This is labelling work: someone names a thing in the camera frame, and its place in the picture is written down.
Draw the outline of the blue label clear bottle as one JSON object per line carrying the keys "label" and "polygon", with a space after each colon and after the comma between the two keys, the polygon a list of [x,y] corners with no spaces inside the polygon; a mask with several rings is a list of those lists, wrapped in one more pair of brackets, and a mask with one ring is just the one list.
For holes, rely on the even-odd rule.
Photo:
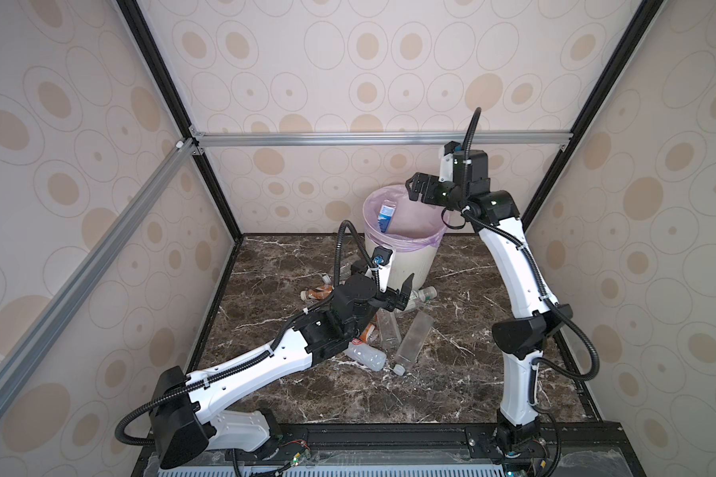
{"label": "blue label clear bottle", "polygon": [[391,225],[391,222],[394,218],[395,212],[397,210],[397,203],[395,201],[391,200],[384,200],[383,203],[380,206],[378,217],[377,217],[377,226],[380,232],[385,233],[389,229],[389,226]]}

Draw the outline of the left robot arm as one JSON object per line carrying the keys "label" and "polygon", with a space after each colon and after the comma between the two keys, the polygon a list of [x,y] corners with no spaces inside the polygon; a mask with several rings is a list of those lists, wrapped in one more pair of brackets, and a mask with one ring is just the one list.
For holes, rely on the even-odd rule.
{"label": "left robot arm", "polygon": [[180,367],[164,372],[151,401],[117,424],[115,439],[124,445],[153,446],[163,469],[181,466],[212,448],[269,452],[278,442],[272,416],[231,413],[230,405],[347,351],[379,310],[403,310],[410,300],[412,276],[398,289],[382,278],[394,254],[381,246],[372,252],[360,246],[359,262],[348,278],[340,278],[345,235],[358,235],[348,220],[338,228],[334,286],[326,298],[290,316],[274,340],[234,360],[189,374]]}

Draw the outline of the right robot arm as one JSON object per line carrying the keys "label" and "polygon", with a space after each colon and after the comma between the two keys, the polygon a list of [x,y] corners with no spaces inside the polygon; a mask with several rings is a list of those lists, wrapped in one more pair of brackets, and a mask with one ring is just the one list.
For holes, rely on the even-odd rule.
{"label": "right robot arm", "polygon": [[[488,156],[473,149],[480,117],[481,110],[476,109],[463,142],[444,146],[438,175],[417,173],[407,180],[406,189],[414,202],[460,213],[487,246],[504,281],[513,316],[491,328],[504,365],[494,439],[503,454],[511,455],[539,437],[540,419],[546,413],[536,401],[540,369],[588,382],[600,371],[600,355],[573,322],[571,307],[560,303],[550,290],[529,248],[513,198],[505,190],[491,190]],[[562,327],[568,327],[587,348],[588,372],[571,372],[544,358],[548,339]]]}

